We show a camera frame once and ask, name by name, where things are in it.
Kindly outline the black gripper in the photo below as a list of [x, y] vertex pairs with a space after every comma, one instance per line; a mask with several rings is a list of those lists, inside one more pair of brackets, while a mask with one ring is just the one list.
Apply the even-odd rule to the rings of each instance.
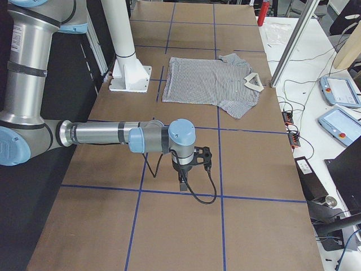
[[172, 162], [173, 168], [178, 172], [178, 180], [179, 180], [179, 189], [181, 191], [187, 191], [186, 181], [184, 177], [188, 176], [188, 172], [192, 169], [192, 165], [179, 165], [176, 162]]

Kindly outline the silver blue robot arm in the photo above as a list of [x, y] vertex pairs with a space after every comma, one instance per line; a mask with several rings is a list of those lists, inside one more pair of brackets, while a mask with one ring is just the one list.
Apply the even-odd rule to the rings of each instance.
[[165, 127], [146, 122], [44, 120], [40, 111], [52, 36], [87, 31], [85, 1], [9, 1], [14, 20], [5, 106], [1, 111], [1, 164], [14, 166], [48, 150], [71, 145], [128, 145], [135, 153], [171, 154], [180, 189], [190, 189], [188, 171], [196, 164], [195, 128], [186, 119]]

